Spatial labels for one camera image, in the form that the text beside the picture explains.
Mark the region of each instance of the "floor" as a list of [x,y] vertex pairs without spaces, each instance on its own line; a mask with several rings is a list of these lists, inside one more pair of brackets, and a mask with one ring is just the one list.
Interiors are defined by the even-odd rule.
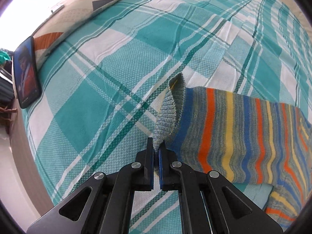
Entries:
[[9,136],[0,127],[0,199],[17,224],[26,232],[40,214],[34,207],[18,175]]

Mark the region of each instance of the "blue stripe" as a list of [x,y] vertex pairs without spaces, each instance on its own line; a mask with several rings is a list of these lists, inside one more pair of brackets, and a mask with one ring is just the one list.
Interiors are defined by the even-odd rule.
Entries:
[[291,224],[291,223],[289,223],[289,224],[282,224],[282,223],[279,223],[279,225],[280,225],[282,228],[288,228],[290,224]]
[[191,124],[192,114],[193,114],[193,89],[186,88],[184,107],[180,121],[182,127],[179,129],[179,132],[177,133],[176,137],[174,138],[174,141],[170,146],[170,150],[173,150],[177,154],[177,158],[179,161],[182,160],[181,146],[188,132],[188,127]]
[[278,157],[278,162],[277,162],[277,184],[280,185],[280,186],[283,186],[286,190],[289,191],[289,193],[291,194],[291,196],[294,198],[294,200],[297,202],[297,204],[301,207],[301,202],[298,198],[298,194],[299,194],[299,191],[298,194],[297,192],[293,189],[292,186],[290,186],[288,184],[288,182],[286,180],[282,180],[281,179],[281,169],[284,169],[283,167],[283,163],[282,163],[282,160],[283,160],[283,143],[282,143],[282,134],[281,134],[281,126],[284,125],[281,123],[281,120],[280,120],[280,112],[279,112],[279,106],[280,104],[279,103],[274,103],[274,106],[275,106],[275,110],[276,110],[276,117],[277,117],[277,129],[278,129],[278,147],[276,147],[276,150],[277,150],[277,153],[279,153],[280,157]]
[[297,150],[295,151],[295,153],[297,154],[297,156],[298,156],[298,154],[300,156],[299,163],[300,163],[301,167],[303,166],[302,169],[305,172],[305,179],[307,180],[307,185],[308,185],[309,184],[309,178],[308,178],[309,177],[309,172],[308,172],[308,168],[307,168],[308,163],[306,161],[308,158],[303,155],[302,152],[304,151],[304,149],[303,149],[303,147],[300,147],[300,144],[299,144],[299,135],[298,135],[296,124],[297,123],[299,124],[300,121],[297,120],[297,118],[296,118],[296,110],[293,107],[291,108],[291,117],[293,118],[293,131],[294,131],[293,132],[294,133],[293,134],[293,138],[294,138],[294,143],[297,146]]
[[250,175],[250,172],[248,170],[248,162],[249,162],[249,159],[250,159],[251,153],[252,153],[252,146],[250,143],[250,136],[249,136],[249,122],[250,122],[249,97],[243,96],[243,100],[244,100],[244,142],[245,142],[245,147],[246,147],[246,155],[245,155],[243,161],[241,162],[241,167],[246,174],[245,182],[249,182],[251,175]]

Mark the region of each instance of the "teal plaid fabric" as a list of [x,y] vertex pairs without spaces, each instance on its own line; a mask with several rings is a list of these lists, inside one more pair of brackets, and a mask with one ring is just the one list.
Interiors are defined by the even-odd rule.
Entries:
[[[311,122],[311,54],[307,33],[279,0],[121,0],[51,54],[39,71],[43,94],[23,110],[53,203],[94,172],[134,161],[180,72],[189,88],[285,102]],[[133,234],[181,232],[176,193],[136,198]]]

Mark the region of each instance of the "patterned pillow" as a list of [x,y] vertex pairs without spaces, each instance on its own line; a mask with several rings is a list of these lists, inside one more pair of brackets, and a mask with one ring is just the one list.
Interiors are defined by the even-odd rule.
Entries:
[[75,29],[119,0],[64,0],[47,20],[32,34],[37,68],[49,54]]

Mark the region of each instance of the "orange stripe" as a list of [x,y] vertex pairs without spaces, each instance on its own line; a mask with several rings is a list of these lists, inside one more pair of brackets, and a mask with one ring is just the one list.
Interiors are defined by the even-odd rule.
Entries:
[[265,148],[263,144],[263,128],[262,128],[262,112],[261,112],[261,105],[260,105],[260,99],[256,98],[255,99],[255,105],[256,105],[256,110],[257,110],[257,118],[258,118],[258,144],[260,147],[260,155],[257,159],[257,162],[255,164],[255,169],[258,173],[258,184],[263,183],[263,174],[261,171],[261,163],[264,159],[265,156]]
[[301,185],[299,184],[299,181],[294,174],[293,170],[289,168],[288,162],[289,162],[289,149],[288,149],[288,124],[287,124],[287,115],[286,115],[286,108],[285,108],[285,103],[281,103],[282,109],[283,109],[283,117],[284,117],[284,128],[285,128],[285,149],[286,149],[286,159],[284,162],[284,169],[291,175],[292,179],[296,183],[300,194],[301,194],[301,202],[303,203],[303,193],[302,193],[302,188]]
[[270,208],[270,207],[266,208],[266,213],[267,214],[278,215],[281,218],[284,218],[284,219],[286,219],[288,221],[291,221],[291,222],[295,220],[295,218],[291,218],[291,217],[285,215],[282,211],[280,211],[278,209],[273,209],[273,208]]
[[296,123],[297,123],[297,131],[298,131],[298,134],[299,134],[299,137],[300,137],[300,141],[301,143],[303,144],[303,147],[305,147],[305,151],[308,151],[308,146],[306,145],[303,137],[302,137],[302,133],[301,133],[301,129],[299,127],[299,109],[296,108]]
[[211,137],[213,133],[213,121],[215,115],[215,100],[214,100],[214,89],[207,88],[207,112],[206,112],[206,121],[205,128],[202,134],[202,144],[198,152],[198,160],[202,165],[204,173],[211,171],[212,168],[207,162],[207,157],[209,149],[211,146]]
[[47,33],[40,37],[35,38],[34,39],[35,51],[41,50],[41,49],[47,49],[62,34],[63,34],[62,32],[52,32],[52,33]]

